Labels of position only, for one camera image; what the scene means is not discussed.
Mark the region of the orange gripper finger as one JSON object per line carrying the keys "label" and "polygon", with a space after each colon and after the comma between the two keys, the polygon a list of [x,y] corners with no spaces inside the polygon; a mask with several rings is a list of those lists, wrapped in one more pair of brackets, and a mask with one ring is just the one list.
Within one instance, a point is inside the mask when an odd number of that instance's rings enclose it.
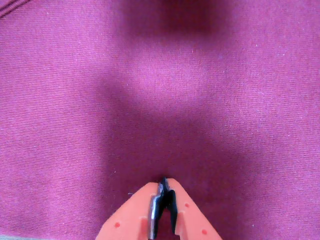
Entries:
{"label": "orange gripper finger", "polygon": [[175,234],[181,240],[222,240],[216,229],[177,180],[165,178],[161,182],[175,192],[177,207]]}
{"label": "orange gripper finger", "polygon": [[97,240],[155,240],[163,200],[163,185],[149,182],[134,193],[103,224]]}

